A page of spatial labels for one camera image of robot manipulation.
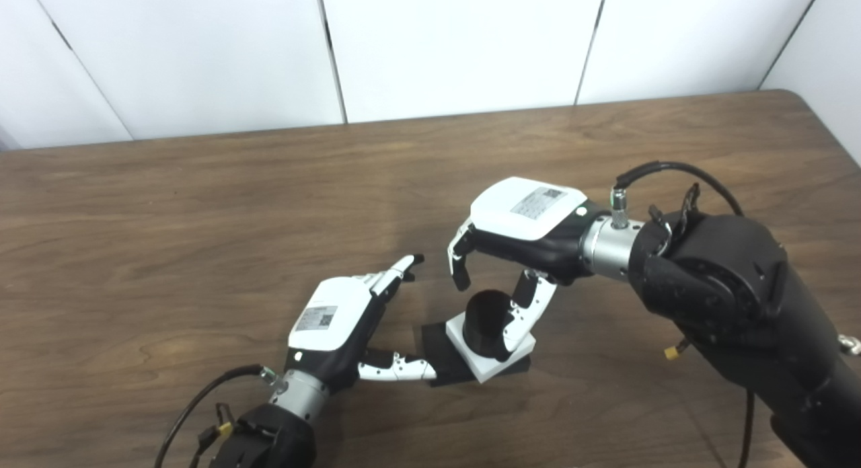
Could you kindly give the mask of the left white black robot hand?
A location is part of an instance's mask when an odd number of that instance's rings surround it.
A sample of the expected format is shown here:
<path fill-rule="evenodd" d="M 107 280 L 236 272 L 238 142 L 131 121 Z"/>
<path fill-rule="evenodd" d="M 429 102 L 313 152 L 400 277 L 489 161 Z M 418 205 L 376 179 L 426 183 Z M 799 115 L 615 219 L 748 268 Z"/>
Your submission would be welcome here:
<path fill-rule="evenodd" d="M 430 361 L 369 345 L 388 303 L 402 283 L 414 281 L 411 269 L 423 262 L 422 254 L 412 254 L 384 271 L 320 282 L 290 330 L 284 369 L 311 375 L 331 395 L 360 379 L 435 380 Z"/>

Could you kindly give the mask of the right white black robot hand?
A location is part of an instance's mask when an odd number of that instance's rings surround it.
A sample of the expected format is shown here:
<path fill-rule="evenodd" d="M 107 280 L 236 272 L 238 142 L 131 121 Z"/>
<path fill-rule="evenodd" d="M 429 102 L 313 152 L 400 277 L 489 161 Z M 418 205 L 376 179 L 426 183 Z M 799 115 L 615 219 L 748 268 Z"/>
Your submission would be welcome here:
<path fill-rule="evenodd" d="M 449 242 L 449 271 L 460 291 L 470 287 L 465 258 L 473 251 L 519 264 L 523 271 L 508 299 L 487 354 L 507 361 L 526 338 L 558 285 L 593 275 L 585 237 L 607 211 L 584 192 L 511 177 L 477 196 Z"/>

